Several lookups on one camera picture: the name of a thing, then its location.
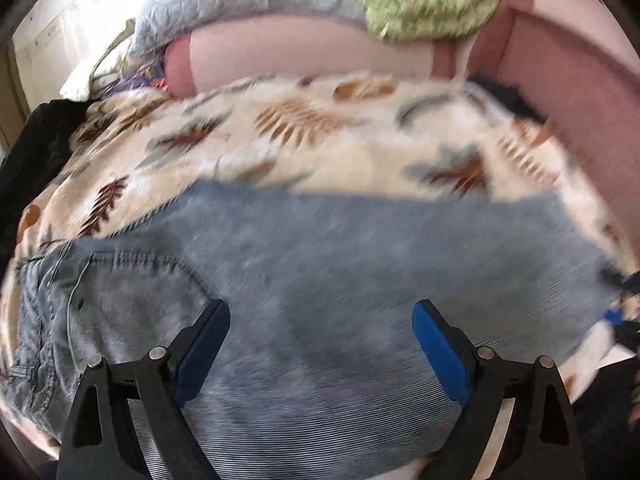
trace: clamp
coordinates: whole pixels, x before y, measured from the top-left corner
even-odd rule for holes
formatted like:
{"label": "clamp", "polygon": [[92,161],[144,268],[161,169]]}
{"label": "clamp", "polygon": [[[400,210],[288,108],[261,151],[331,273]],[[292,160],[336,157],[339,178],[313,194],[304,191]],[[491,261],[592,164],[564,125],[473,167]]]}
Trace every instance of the clamp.
{"label": "clamp", "polygon": [[129,363],[90,360],[66,424],[58,478],[151,479],[129,411],[128,399],[139,399],[171,478],[220,480],[180,408],[198,396],[229,323],[228,305],[215,300],[167,348]]}
{"label": "clamp", "polygon": [[462,413],[420,480],[473,477],[503,399],[513,414],[491,479],[584,480],[582,447],[574,412],[553,359],[533,364],[502,359],[475,347],[450,326],[431,301],[414,306],[414,334],[447,396]]}

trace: leaf print fabric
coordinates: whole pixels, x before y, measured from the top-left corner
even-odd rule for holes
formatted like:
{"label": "leaf print fabric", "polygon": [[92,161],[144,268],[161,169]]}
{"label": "leaf print fabric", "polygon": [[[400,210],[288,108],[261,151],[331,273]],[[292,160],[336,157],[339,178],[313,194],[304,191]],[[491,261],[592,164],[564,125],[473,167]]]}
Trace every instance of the leaf print fabric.
{"label": "leaf print fabric", "polygon": [[460,192],[465,196],[471,189],[487,192],[487,178],[482,156],[474,147],[460,152],[448,148],[440,150],[440,158],[449,162],[445,168],[435,168],[429,164],[413,164],[404,168],[404,174],[410,180],[429,186],[453,186],[451,193]]}
{"label": "leaf print fabric", "polygon": [[37,245],[28,246],[24,257],[18,260],[17,267],[20,267],[26,260],[30,258],[37,258],[39,256],[46,255],[49,250],[59,242],[62,242],[62,240],[54,238],[53,227],[51,224],[49,224],[44,230],[44,233],[40,236]]}
{"label": "leaf print fabric", "polygon": [[498,147],[502,156],[524,177],[530,178],[541,186],[552,186],[558,180],[558,174],[546,170],[536,161],[528,148],[514,139],[505,136],[498,142]]}
{"label": "leaf print fabric", "polygon": [[71,172],[69,177],[71,177],[71,179],[78,178],[87,170],[88,167],[89,167],[89,161],[83,162],[82,164],[80,164],[80,166],[78,166]]}
{"label": "leaf print fabric", "polygon": [[204,97],[196,98],[196,101],[192,104],[189,104],[184,109],[184,112],[182,114],[185,116],[190,116],[198,108],[213,101],[213,99],[215,99],[218,96],[225,95],[225,94],[227,95],[241,94],[243,92],[246,92],[249,88],[256,86],[258,83],[263,83],[265,81],[272,81],[273,79],[274,79],[274,76],[260,76],[260,77],[253,77],[249,79],[236,81],[235,83],[231,83],[229,85],[222,87],[220,90],[214,90],[213,92],[205,94]]}
{"label": "leaf print fabric", "polygon": [[514,126],[518,129],[520,137],[532,148],[542,146],[551,137],[551,125],[547,123],[541,128],[531,120],[516,119],[513,121]]}
{"label": "leaf print fabric", "polygon": [[342,83],[335,89],[336,101],[359,101],[393,95],[398,85],[393,81],[355,80]]}
{"label": "leaf print fabric", "polygon": [[422,113],[429,110],[438,109],[447,103],[450,103],[453,97],[448,94],[440,94],[422,97],[417,101],[411,101],[398,110],[396,114],[396,122],[401,130],[409,130],[412,127],[413,120]]}
{"label": "leaf print fabric", "polygon": [[122,121],[122,124],[118,128],[118,133],[123,132],[128,128],[133,128],[134,132],[138,132],[142,128],[148,127],[154,120],[152,115],[153,111],[157,110],[165,102],[166,101],[164,99],[151,101],[150,103],[137,108],[130,116],[126,117]]}
{"label": "leaf print fabric", "polygon": [[292,189],[293,187],[296,187],[301,182],[304,182],[305,180],[310,178],[311,175],[313,174],[314,174],[313,170],[302,171],[301,173],[277,180],[276,182],[270,182],[269,187],[271,187],[272,189],[289,190],[289,189]]}
{"label": "leaf print fabric", "polygon": [[[140,162],[138,168],[144,168],[161,159],[164,159],[165,162],[173,160],[176,156],[195,148],[219,126],[224,124],[229,115],[231,115],[231,112],[218,115],[210,120],[192,121],[176,134],[160,140],[152,140],[148,145],[151,153]],[[219,138],[228,140],[228,135],[221,134]]]}
{"label": "leaf print fabric", "polygon": [[309,146],[323,142],[328,136],[362,121],[313,108],[300,98],[291,98],[269,106],[260,113],[255,125],[260,137],[270,136],[282,145],[289,141],[299,147],[303,141]]}
{"label": "leaf print fabric", "polygon": [[100,232],[100,224],[109,221],[109,214],[115,208],[118,199],[122,197],[122,192],[127,187],[128,178],[129,175],[125,175],[100,188],[94,208],[89,218],[82,224],[82,230],[78,236],[91,236]]}
{"label": "leaf print fabric", "polygon": [[116,120],[117,114],[107,114],[96,117],[91,120],[85,127],[85,130],[78,137],[78,143],[82,142],[94,142],[95,139],[100,137],[104,131],[111,126],[114,120]]}
{"label": "leaf print fabric", "polygon": [[450,170],[434,170],[427,173],[426,177],[432,184],[445,182],[454,184],[453,191],[460,190],[461,196],[473,188],[479,188],[486,192],[486,175],[484,164],[479,154],[471,155],[464,164]]}

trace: denim jeans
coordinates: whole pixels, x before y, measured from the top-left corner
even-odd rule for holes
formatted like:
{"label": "denim jeans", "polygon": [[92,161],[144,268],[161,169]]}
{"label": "denim jeans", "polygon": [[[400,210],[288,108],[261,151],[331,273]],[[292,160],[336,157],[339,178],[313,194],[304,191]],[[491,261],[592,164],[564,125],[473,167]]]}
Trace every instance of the denim jeans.
{"label": "denim jeans", "polygon": [[418,203],[200,180],[110,238],[19,269],[3,394],[60,438],[91,355],[138,359],[222,298],[231,329],[183,409],[220,475],[368,478],[437,449],[458,416],[412,335],[416,301],[503,358],[562,362],[612,300],[604,260],[551,192]]}

